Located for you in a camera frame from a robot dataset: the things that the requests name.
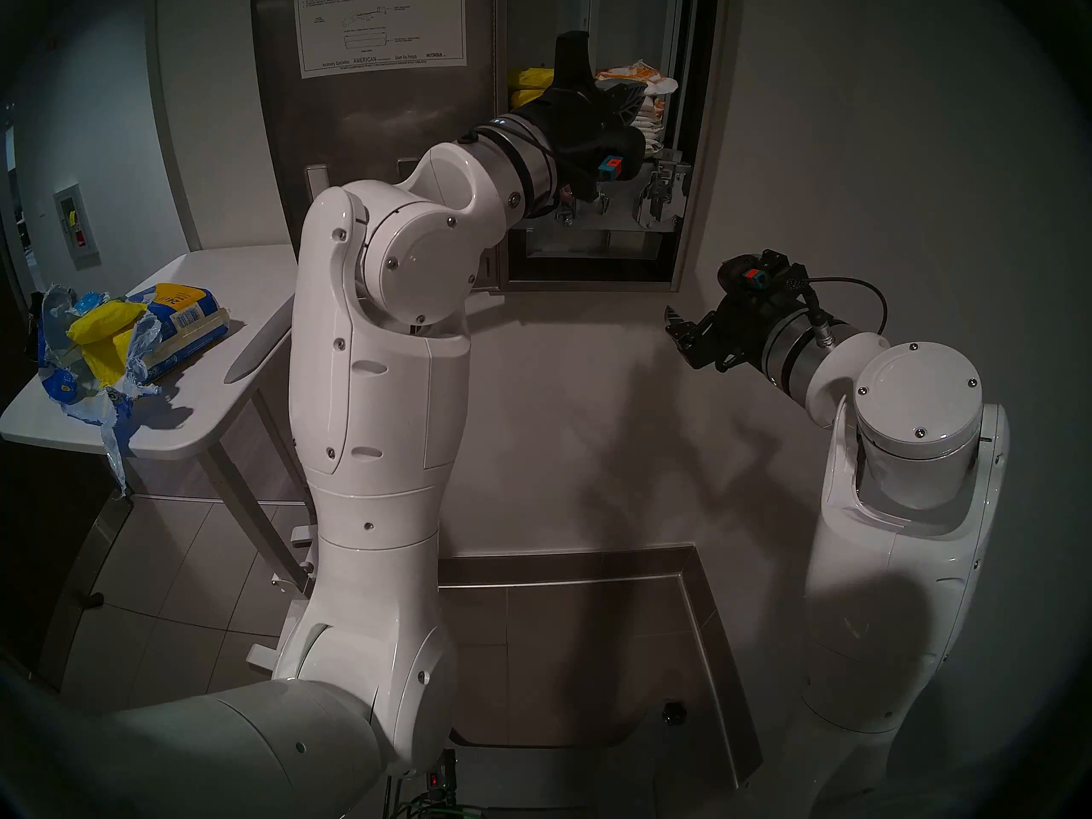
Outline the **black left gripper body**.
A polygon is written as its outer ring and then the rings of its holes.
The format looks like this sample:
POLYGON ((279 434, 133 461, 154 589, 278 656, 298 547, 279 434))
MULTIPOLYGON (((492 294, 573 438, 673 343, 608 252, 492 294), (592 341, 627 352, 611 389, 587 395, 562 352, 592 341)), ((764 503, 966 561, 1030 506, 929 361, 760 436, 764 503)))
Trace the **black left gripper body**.
POLYGON ((593 200, 598 183, 636 178, 636 124, 612 128, 605 103, 590 68, 589 33, 558 35, 550 86, 515 109, 550 150, 558 179, 554 200, 566 188, 577 200, 593 200))

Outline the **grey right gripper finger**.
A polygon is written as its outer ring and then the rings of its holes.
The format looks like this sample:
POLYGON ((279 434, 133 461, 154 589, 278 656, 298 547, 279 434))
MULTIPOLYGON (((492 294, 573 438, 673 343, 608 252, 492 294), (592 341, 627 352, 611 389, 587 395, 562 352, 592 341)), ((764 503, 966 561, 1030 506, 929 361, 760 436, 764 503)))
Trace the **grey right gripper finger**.
POLYGON ((664 330, 692 369, 701 369, 715 361, 714 310, 692 322, 667 306, 664 310, 664 330))

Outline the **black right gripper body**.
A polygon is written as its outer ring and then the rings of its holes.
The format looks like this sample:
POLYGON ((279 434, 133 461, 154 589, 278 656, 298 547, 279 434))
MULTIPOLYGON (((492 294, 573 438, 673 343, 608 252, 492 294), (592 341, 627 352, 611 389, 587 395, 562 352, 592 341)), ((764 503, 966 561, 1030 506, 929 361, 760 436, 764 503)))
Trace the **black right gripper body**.
POLYGON ((744 363, 762 371, 762 353, 776 324, 790 316, 784 295, 725 295, 714 312, 719 340, 714 368, 725 372, 744 363))

